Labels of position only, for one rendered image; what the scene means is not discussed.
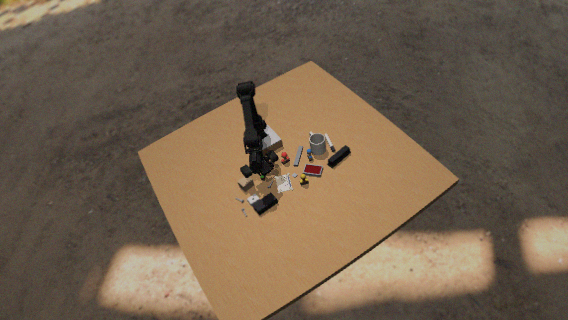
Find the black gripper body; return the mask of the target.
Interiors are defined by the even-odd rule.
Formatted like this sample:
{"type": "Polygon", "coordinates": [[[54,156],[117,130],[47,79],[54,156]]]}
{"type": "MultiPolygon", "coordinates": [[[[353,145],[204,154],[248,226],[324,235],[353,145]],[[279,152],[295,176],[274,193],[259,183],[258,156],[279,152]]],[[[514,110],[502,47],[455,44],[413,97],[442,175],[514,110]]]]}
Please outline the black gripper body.
{"type": "MultiPolygon", "coordinates": [[[[276,162],[276,161],[278,161],[278,159],[279,159],[278,156],[277,156],[277,154],[276,154],[273,150],[271,150],[271,151],[269,151],[269,152],[266,153],[266,156],[267,156],[267,157],[266,157],[266,156],[263,156],[263,154],[262,154],[261,156],[262,156],[262,159],[265,158],[267,161],[271,160],[273,163],[276,162]]],[[[245,178],[248,178],[248,177],[252,176],[252,174],[256,172],[256,171],[251,170],[251,169],[247,166],[247,164],[244,165],[244,166],[242,166],[242,167],[240,168],[240,171],[241,171],[241,173],[244,175],[245,178]],[[252,172],[253,172],[253,173],[252,173],[252,172]]]]}

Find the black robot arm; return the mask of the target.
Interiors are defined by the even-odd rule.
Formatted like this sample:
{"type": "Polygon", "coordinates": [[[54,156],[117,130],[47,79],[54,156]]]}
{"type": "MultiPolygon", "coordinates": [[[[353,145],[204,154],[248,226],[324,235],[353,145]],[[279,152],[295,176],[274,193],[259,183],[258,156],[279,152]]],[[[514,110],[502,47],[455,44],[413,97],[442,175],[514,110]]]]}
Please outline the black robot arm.
{"type": "Polygon", "coordinates": [[[255,83],[245,82],[239,83],[236,86],[238,98],[243,106],[243,117],[245,123],[245,131],[243,143],[245,154],[249,154],[249,168],[253,171],[260,171],[265,176],[270,173],[274,167],[272,161],[262,159],[262,139],[268,136],[264,132],[267,127],[265,120],[262,120],[261,115],[257,114],[253,96],[255,95],[255,83]],[[259,144],[260,143],[260,144],[259,144]],[[246,149],[246,145],[248,149],[246,149]]]}

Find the white inspection card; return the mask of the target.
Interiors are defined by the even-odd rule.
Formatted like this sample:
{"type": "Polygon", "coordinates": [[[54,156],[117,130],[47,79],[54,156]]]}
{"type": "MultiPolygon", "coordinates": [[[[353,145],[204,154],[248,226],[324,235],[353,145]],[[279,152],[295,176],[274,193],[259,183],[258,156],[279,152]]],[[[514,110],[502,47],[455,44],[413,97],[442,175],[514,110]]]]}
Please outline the white inspection card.
{"type": "Polygon", "coordinates": [[[289,174],[290,173],[287,173],[286,175],[274,177],[276,179],[277,188],[278,188],[277,193],[294,189],[294,188],[292,188],[289,174]]]}

